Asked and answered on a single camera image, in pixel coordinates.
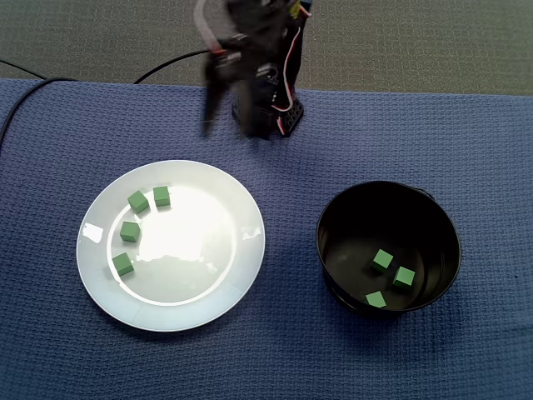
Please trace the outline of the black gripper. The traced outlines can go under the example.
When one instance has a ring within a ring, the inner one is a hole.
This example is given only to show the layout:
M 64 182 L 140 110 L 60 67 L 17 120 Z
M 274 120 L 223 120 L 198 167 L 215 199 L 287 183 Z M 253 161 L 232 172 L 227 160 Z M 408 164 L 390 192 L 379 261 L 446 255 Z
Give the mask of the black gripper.
M 225 83 L 237 81 L 240 81 L 240 134 L 242 137 L 254 135 L 257 130 L 257 113 L 253 82 L 248 78 L 272 77 L 279 73 L 283 43 L 287 34 L 287 23 L 279 26 L 256 26 L 251 31 L 237 32 L 226 38 L 217 38 L 208 25 L 202 27 L 202 38 L 208 49 L 203 68 L 206 97 L 202 131 L 206 136 L 211 133 L 217 110 L 228 90 Z

